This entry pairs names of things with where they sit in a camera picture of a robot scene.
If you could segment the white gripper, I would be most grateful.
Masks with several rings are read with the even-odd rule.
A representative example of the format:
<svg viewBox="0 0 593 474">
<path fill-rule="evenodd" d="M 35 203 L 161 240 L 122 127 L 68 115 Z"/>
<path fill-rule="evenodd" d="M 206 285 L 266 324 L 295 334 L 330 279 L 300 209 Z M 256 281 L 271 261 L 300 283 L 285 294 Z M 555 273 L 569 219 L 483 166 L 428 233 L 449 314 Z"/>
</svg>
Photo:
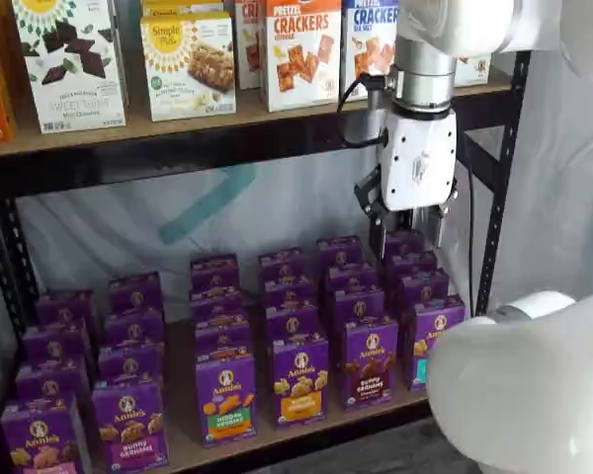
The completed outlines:
<svg viewBox="0 0 593 474">
<path fill-rule="evenodd" d="M 427 244 L 442 246 L 446 218 L 459 196 L 454 178 L 457 115 L 454 111 L 428 120 L 389 110 L 383 130 L 387 144 L 379 165 L 354 187 L 362 212 L 370 221 L 369 246 L 376 258 L 385 253 L 385 220 L 389 211 L 417 207 L 414 227 Z"/>
</svg>

